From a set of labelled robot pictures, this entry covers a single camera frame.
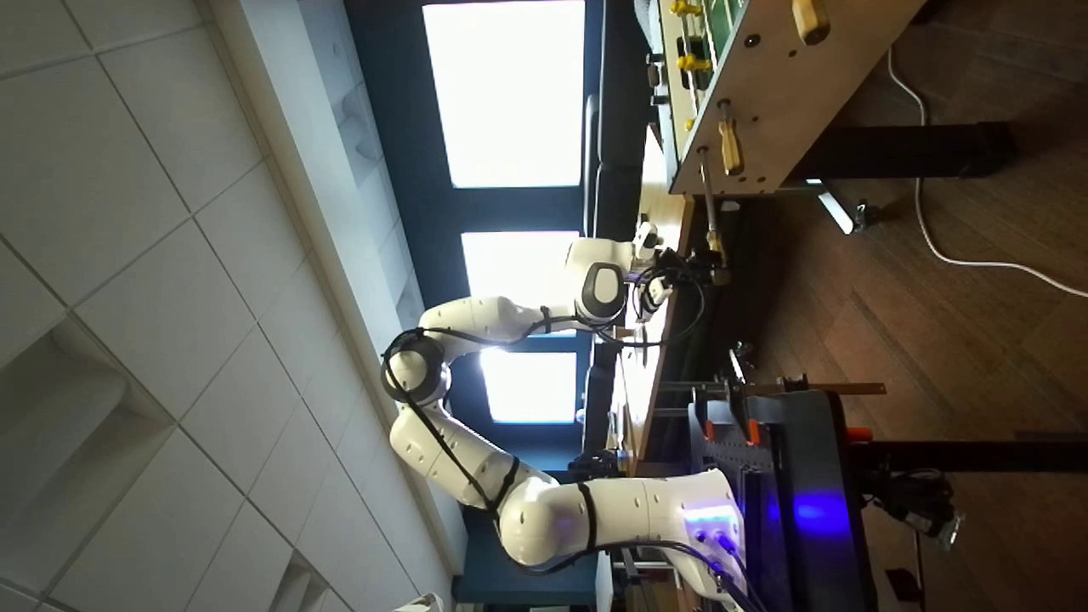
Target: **floor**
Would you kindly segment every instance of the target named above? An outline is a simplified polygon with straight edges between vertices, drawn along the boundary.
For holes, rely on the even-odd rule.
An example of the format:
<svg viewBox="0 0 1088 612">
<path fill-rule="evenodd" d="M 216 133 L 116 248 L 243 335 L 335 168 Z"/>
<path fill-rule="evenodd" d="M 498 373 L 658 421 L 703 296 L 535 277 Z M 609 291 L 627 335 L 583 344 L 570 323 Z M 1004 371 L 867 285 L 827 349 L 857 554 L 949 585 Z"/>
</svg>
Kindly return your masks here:
<svg viewBox="0 0 1088 612">
<path fill-rule="evenodd" d="M 898 63 L 935 121 L 1000 120 L 1021 145 L 992 178 L 924 185 L 935 243 L 1088 285 L 1088 5 L 957 0 L 898 44 Z M 883 70 L 844 114 L 844 121 L 915 120 Z M 806 195 L 734 217 L 734 281 L 715 338 L 753 341 L 765 381 L 883 381 L 889 393 L 846 403 L 849 425 L 882 440 L 1088 434 L 1088 298 L 1021 273 L 935 263 L 913 182 L 840 187 L 874 206 L 864 234 L 844 238 Z M 927 610 L 1086 610 L 1088 475 L 953 475 L 953 488 L 966 527 L 953 551 L 922 549 Z M 915 569 L 901 524 L 870 509 L 867 539 L 878 569 Z"/>
</svg>

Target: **black stand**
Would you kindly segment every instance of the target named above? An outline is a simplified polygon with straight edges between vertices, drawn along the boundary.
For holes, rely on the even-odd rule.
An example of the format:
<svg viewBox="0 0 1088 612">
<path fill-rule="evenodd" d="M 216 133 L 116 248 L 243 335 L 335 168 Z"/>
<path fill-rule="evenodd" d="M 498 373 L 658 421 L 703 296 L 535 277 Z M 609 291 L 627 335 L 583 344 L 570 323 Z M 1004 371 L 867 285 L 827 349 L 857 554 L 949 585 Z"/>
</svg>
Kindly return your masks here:
<svg viewBox="0 0 1088 612">
<path fill-rule="evenodd" d="M 957 539 L 953 488 L 927 472 L 1088 472 L 1083 440 L 857 443 L 830 391 L 759 391 L 734 393 L 734 406 L 734 420 L 759 421 L 762 440 L 731 425 L 702 449 L 731 475 L 746 508 L 747 579 L 776 612 L 878 610 L 864 498 L 882 498 L 898 519 L 927 519 L 927 539 Z M 703 425 L 706 410 L 694 403 L 692 420 Z"/>
<path fill-rule="evenodd" d="M 574 481 L 619 475 L 616 457 L 606 452 L 611 381 L 616 381 L 619 348 L 596 344 L 585 371 L 585 421 L 583 421 L 583 457 L 567 464 Z"/>
<path fill-rule="evenodd" d="M 1017 158 L 1006 121 L 977 125 L 832 125 L 796 162 L 806 178 L 982 178 Z"/>
</svg>

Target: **black cable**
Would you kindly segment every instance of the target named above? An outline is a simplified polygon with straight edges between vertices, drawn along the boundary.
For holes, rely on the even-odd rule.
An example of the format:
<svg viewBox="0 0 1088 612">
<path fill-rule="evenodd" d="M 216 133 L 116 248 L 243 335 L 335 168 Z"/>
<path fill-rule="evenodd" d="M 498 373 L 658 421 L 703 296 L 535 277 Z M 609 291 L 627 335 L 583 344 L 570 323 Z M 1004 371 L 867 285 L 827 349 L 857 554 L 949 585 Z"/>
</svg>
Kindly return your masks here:
<svg viewBox="0 0 1088 612">
<path fill-rule="evenodd" d="M 405 344 L 405 338 L 413 338 L 420 330 L 405 330 L 400 338 L 395 338 L 392 349 L 399 349 Z M 392 367 L 392 349 L 381 355 L 381 371 L 383 376 L 395 386 L 395 391 L 400 393 L 400 403 L 414 410 L 414 420 L 431 431 L 431 440 L 439 443 L 439 449 L 445 452 L 445 460 L 465 475 L 465 483 L 476 491 L 481 503 L 488 508 L 488 514 L 498 517 L 498 500 L 489 500 L 481 488 L 481 481 L 465 468 L 465 464 L 449 449 L 445 434 L 437 427 L 437 421 L 424 416 L 422 406 L 414 406 L 414 398 L 405 391 L 405 386 L 399 381 L 395 367 Z"/>
<path fill-rule="evenodd" d="M 507 494 L 511 494 L 511 488 L 514 488 L 514 481 L 517 481 L 517 468 L 522 468 L 522 460 L 514 457 L 514 464 L 511 464 L 511 468 L 507 468 L 507 475 L 504 475 L 504 488 L 499 488 L 499 494 L 498 494 L 498 508 L 507 500 Z"/>
<path fill-rule="evenodd" d="M 585 539 L 585 554 L 599 549 L 599 508 L 590 494 L 590 483 L 574 483 L 585 503 L 585 517 L 590 517 L 590 539 Z"/>
<path fill-rule="evenodd" d="M 677 348 L 685 344 L 692 335 L 697 335 L 697 323 L 706 316 L 706 288 L 702 281 L 694 281 L 697 288 L 697 312 L 672 335 L 672 341 L 652 341 L 652 344 L 630 344 L 630 341 L 609 341 L 611 348 Z"/>
<path fill-rule="evenodd" d="M 583 328 L 593 328 L 593 323 L 583 320 L 583 316 L 552 316 L 552 312 L 544 312 L 544 320 L 530 323 L 517 341 L 528 341 L 528 338 L 538 335 L 538 330 L 552 330 L 553 323 L 583 323 Z M 420 328 L 420 330 L 422 330 L 422 335 L 457 338 L 457 341 L 481 344 L 481 348 L 499 348 L 499 341 L 488 341 L 488 338 L 462 335 L 462 330 L 451 330 L 451 328 Z"/>
<path fill-rule="evenodd" d="M 692 549 L 692 543 L 633 542 L 633 543 L 623 543 L 623 549 L 635 549 L 635 543 L 642 543 L 642 549 L 672 549 L 672 551 L 685 551 L 685 554 L 697 558 L 715 574 L 718 588 L 727 592 L 746 612 L 770 612 L 765 599 L 753 585 L 747 566 L 739 554 L 722 549 L 739 566 L 739 573 L 740 573 L 740 579 L 747 585 L 747 594 L 740 592 L 740 585 L 727 573 L 718 573 L 715 561 L 706 554 L 702 554 L 697 549 Z"/>
</svg>

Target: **cable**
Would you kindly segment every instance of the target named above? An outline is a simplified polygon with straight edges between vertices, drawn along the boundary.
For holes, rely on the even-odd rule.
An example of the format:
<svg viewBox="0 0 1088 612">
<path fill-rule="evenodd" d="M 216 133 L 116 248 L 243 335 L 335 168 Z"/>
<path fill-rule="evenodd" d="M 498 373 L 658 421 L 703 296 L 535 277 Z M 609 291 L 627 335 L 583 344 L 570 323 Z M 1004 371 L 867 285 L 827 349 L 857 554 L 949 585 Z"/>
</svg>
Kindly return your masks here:
<svg viewBox="0 0 1088 612">
<path fill-rule="evenodd" d="M 681 341 L 697 335 L 697 323 L 706 316 L 706 288 L 697 278 L 692 278 L 692 273 L 688 273 L 688 281 L 697 291 L 697 312 L 672 335 L 672 341 L 652 341 L 652 344 L 647 344 L 647 341 L 642 344 L 611 341 L 611 348 L 677 348 Z"/>
<path fill-rule="evenodd" d="M 414 420 L 431 431 L 431 440 L 439 443 L 439 449 L 449 457 L 449 464 L 465 475 L 465 483 L 476 491 L 481 503 L 498 517 L 498 503 L 489 500 L 481 488 L 481 481 L 465 468 L 465 464 L 449 449 L 445 434 L 437 427 L 437 421 L 424 416 L 424 408 L 405 391 L 405 386 L 399 381 L 395 367 L 392 367 L 392 355 L 405 344 L 405 338 L 422 335 L 422 330 L 405 330 L 400 338 L 395 338 L 392 349 L 383 349 L 381 357 L 381 371 L 383 376 L 395 386 L 395 391 L 400 393 L 400 403 L 414 410 Z"/>
<path fill-rule="evenodd" d="M 924 554 L 922 554 L 922 534 L 915 532 L 915 574 L 919 574 L 919 612 L 924 612 Z"/>
<path fill-rule="evenodd" d="M 919 104 L 919 125 L 927 125 L 927 104 L 924 104 L 922 91 L 913 90 L 893 69 L 893 44 L 889 48 L 889 80 Z M 1052 285 L 1052 288 L 1059 288 L 1065 296 L 1088 298 L 1088 288 L 1067 285 L 1067 281 L 1060 281 L 1060 278 L 1054 278 L 1054 277 L 1048 277 L 1048 273 L 1042 273 L 1033 264 L 1025 264 L 1025 263 L 1009 263 L 1009 259 L 957 259 L 957 254 L 943 252 L 935 246 L 933 230 L 927 230 L 924 206 L 922 206 L 924 178 L 915 178 L 913 191 L 915 191 L 913 197 L 915 197 L 915 217 L 919 217 L 922 243 L 939 263 L 944 263 L 953 269 L 1006 269 L 1006 273 L 1029 277 L 1029 278 L 1036 278 L 1036 281 L 1044 281 L 1044 285 Z"/>
<path fill-rule="evenodd" d="M 747 574 L 746 561 L 740 561 L 739 554 L 731 554 L 731 551 L 725 551 L 725 554 L 739 566 L 739 573 L 740 573 L 740 579 L 746 579 L 746 585 L 747 585 L 747 594 L 746 594 L 740 585 L 739 585 L 727 573 L 722 573 L 706 554 L 702 554 L 697 549 L 681 543 L 681 542 L 619 542 L 619 543 L 593 549 L 593 551 L 623 551 L 623 549 L 670 549 L 670 551 L 692 554 L 692 558 L 697 558 L 697 561 L 715 574 L 718 588 L 727 592 L 746 612 L 770 612 L 765 599 L 762 599 L 759 588 L 753 585 L 753 574 Z M 522 573 L 530 573 L 530 574 L 553 574 L 553 573 L 560 573 L 560 569 L 570 569 L 570 566 L 583 561 L 585 554 L 590 554 L 590 551 L 570 554 L 570 558 L 566 558 L 566 561 L 559 561 L 559 566 L 549 566 L 549 569 L 522 566 L 522 561 L 511 558 L 511 554 L 507 554 L 507 561 L 517 566 Z"/>
</svg>

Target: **white ceiling tile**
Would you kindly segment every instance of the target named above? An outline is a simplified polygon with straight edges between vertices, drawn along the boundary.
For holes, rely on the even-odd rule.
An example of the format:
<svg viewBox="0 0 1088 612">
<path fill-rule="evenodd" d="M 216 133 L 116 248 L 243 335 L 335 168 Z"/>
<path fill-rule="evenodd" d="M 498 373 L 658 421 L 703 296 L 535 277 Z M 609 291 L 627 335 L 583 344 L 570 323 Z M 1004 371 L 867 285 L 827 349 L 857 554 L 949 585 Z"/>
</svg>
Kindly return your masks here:
<svg viewBox="0 0 1088 612">
<path fill-rule="evenodd" d="M 413 558 L 408 574 L 420 588 L 439 592 L 449 585 L 449 573 L 437 554 L 431 532 L 408 491 L 405 468 L 389 444 L 389 427 L 378 421 L 373 408 L 365 406 L 337 444 L 347 475 L 365 494 L 371 517 L 399 543 L 399 558 Z"/>
<path fill-rule="evenodd" d="M 261 153 L 203 27 L 114 51 L 107 70 L 190 210 L 259 162 Z"/>
<path fill-rule="evenodd" d="M 4 80 L 0 151 L 0 230 L 64 303 L 185 222 L 94 63 Z"/>
<path fill-rule="evenodd" d="M 238 508 L 238 491 L 174 431 L 55 594 L 75 610 L 185 610 Z"/>
<path fill-rule="evenodd" d="M 335 472 L 305 519 L 298 551 L 353 610 L 399 610 L 414 588 L 343 472 Z"/>
<path fill-rule="evenodd" d="M 64 306 L 0 246 L 0 371 L 62 323 Z"/>
<path fill-rule="evenodd" d="M 108 357 L 94 357 L 94 348 L 75 348 L 84 341 L 71 344 L 71 338 L 79 330 L 64 323 L 50 341 L 64 344 L 64 349 L 71 348 L 90 364 L 108 364 Z M 14 527 L 0 532 L 0 574 L 43 592 L 162 449 L 168 434 L 159 408 L 141 386 L 130 386 L 122 406 L 49 481 Z"/>
<path fill-rule="evenodd" d="M 244 348 L 185 416 L 185 427 L 247 491 L 292 410 L 305 410 L 298 391 L 284 373 L 269 341 L 247 335 Z"/>
<path fill-rule="evenodd" d="M 253 330 L 247 308 L 194 226 L 102 285 L 79 316 L 174 416 L 196 403 Z"/>
<path fill-rule="evenodd" d="M 39 599 L 0 585 L 0 612 L 30 612 Z"/>
<path fill-rule="evenodd" d="M 196 222 L 244 303 L 259 316 L 269 312 L 304 263 L 298 230 L 269 168 L 256 168 L 244 182 L 216 197 Z"/>
<path fill-rule="evenodd" d="M 351 408 L 365 403 L 365 386 L 309 264 L 292 277 L 292 288 L 275 303 L 266 330 L 313 420 L 337 443 Z"/>
<path fill-rule="evenodd" d="M 84 53 L 79 27 L 62 0 L 4 0 L 0 5 L 0 74 Z"/>
<path fill-rule="evenodd" d="M 322 592 L 309 612 L 351 612 L 343 599 L 337 599 L 337 592 Z"/>
<path fill-rule="evenodd" d="M 159 38 L 202 23 L 194 0 L 69 0 L 94 48 Z"/>
<path fill-rule="evenodd" d="M 288 542 L 297 542 L 319 483 L 335 468 L 339 468 L 335 449 L 322 443 L 309 410 L 297 410 L 275 440 L 275 449 L 253 488 L 253 500 Z"/>
<path fill-rule="evenodd" d="M 288 558 L 292 549 L 269 527 L 269 519 L 259 509 L 243 508 L 188 610 L 266 612 Z"/>
</svg>

